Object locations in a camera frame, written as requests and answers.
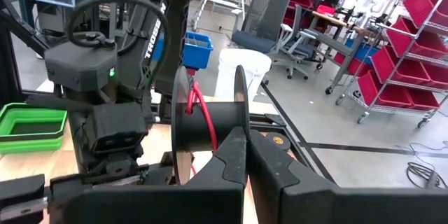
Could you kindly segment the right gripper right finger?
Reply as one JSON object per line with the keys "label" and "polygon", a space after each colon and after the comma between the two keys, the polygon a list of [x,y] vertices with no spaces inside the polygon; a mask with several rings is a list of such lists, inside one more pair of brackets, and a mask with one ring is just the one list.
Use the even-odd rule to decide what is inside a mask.
{"label": "right gripper right finger", "polygon": [[448,190],[341,188],[251,131],[259,224],[448,224]]}

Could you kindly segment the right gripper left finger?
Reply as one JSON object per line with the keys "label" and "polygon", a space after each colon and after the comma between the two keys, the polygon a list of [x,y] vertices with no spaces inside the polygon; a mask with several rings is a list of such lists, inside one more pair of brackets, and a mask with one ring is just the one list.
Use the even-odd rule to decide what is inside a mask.
{"label": "right gripper left finger", "polygon": [[98,185],[70,199],[64,224],[242,224],[246,135],[234,128],[185,185]]}

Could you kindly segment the black wire spool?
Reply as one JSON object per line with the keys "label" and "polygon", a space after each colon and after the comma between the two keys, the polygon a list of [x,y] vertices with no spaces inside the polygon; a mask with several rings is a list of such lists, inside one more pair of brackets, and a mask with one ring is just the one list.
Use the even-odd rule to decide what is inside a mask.
{"label": "black wire spool", "polygon": [[232,101],[207,102],[194,88],[198,84],[189,79],[187,70],[180,66],[175,75],[171,100],[171,148],[174,174],[180,185],[190,180],[193,163],[191,154],[214,151],[235,127],[249,135],[249,96],[243,66],[234,72]]}

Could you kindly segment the black tape roll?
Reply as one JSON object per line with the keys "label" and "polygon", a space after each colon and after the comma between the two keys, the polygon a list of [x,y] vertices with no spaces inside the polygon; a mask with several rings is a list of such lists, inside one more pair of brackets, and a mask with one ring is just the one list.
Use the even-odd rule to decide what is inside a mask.
{"label": "black tape roll", "polygon": [[265,137],[272,142],[276,147],[278,147],[279,149],[288,152],[291,148],[291,143],[290,140],[288,139],[287,136],[280,134],[280,133],[276,133],[276,132],[269,132],[266,133]]}

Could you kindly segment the green plastic tray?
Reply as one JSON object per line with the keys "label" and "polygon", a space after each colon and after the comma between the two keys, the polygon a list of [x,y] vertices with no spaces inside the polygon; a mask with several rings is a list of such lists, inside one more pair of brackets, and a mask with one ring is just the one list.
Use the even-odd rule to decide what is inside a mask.
{"label": "green plastic tray", "polygon": [[57,151],[68,113],[9,103],[0,110],[0,154]]}

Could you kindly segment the blue plastic tote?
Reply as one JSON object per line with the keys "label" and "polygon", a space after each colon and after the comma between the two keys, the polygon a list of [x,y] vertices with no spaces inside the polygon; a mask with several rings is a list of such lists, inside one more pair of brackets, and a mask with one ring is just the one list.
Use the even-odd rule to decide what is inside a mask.
{"label": "blue plastic tote", "polygon": [[[145,54],[148,59],[153,57],[156,62],[160,59],[164,45],[164,36],[165,33],[162,32],[151,56],[148,53]],[[184,51],[180,59],[183,60],[183,65],[187,68],[206,69],[209,56],[213,50],[211,39],[207,35],[187,31],[185,33]]]}

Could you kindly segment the grey mesh office chair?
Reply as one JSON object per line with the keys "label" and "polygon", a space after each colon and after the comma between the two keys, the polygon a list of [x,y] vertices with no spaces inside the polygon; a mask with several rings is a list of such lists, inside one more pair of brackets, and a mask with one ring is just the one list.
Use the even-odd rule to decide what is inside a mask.
{"label": "grey mesh office chair", "polygon": [[270,53],[275,48],[290,0],[252,0],[232,42],[243,48]]}

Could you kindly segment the grey-legged workbench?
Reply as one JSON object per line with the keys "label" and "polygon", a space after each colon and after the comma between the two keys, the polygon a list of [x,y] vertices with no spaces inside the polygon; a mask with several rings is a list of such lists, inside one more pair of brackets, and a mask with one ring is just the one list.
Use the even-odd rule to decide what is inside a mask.
{"label": "grey-legged workbench", "polygon": [[[366,63],[356,58],[356,53],[363,47],[365,38],[369,38],[372,35],[372,32],[368,29],[356,26],[355,24],[348,24],[336,17],[322,14],[317,11],[313,11],[312,15],[314,18],[311,21],[309,30],[317,34],[315,38],[316,41],[321,45],[327,46],[326,51],[316,49],[316,53],[323,57],[321,64],[330,61],[339,66],[339,70],[333,78],[332,83],[325,89],[325,93],[331,95],[337,86],[342,86],[340,81],[343,75],[364,74],[369,69],[369,66]],[[331,36],[315,30],[319,20],[329,21],[330,25],[336,27],[337,31],[335,34]],[[345,42],[337,40],[343,28],[348,29],[349,32],[354,32],[356,35],[350,46],[346,45]]]}

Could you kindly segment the white frame office chair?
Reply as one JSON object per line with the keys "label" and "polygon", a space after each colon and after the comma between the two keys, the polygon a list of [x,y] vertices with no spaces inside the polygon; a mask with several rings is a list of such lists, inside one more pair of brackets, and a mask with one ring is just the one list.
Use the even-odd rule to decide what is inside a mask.
{"label": "white frame office chair", "polygon": [[295,15],[293,25],[281,24],[281,32],[276,42],[275,52],[281,52],[288,56],[288,59],[276,58],[272,60],[272,66],[286,67],[287,79],[291,79],[295,71],[300,72],[303,78],[309,78],[308,73],[300,66],[303,61],[321,63],[314,58],[315,47],[309,45],[306,40],[316,40],[316,32],[300,27],[302,19],[302,7],[295,4]]}

